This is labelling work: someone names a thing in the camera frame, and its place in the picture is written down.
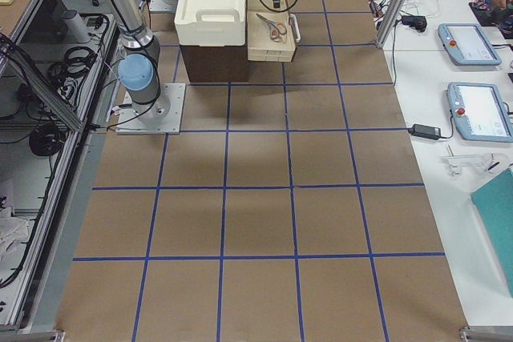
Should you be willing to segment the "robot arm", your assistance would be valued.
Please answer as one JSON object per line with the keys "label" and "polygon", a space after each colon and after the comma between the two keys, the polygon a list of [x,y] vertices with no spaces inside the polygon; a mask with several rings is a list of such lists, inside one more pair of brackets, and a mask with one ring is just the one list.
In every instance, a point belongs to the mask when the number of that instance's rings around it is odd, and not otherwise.
{"label": "robot arm", "polygon": [[[193,83],[247,82],[247,0],[178,0],[174,23]],[[129,56],[156,68],[160,43],[135,0],[107,0]]]}

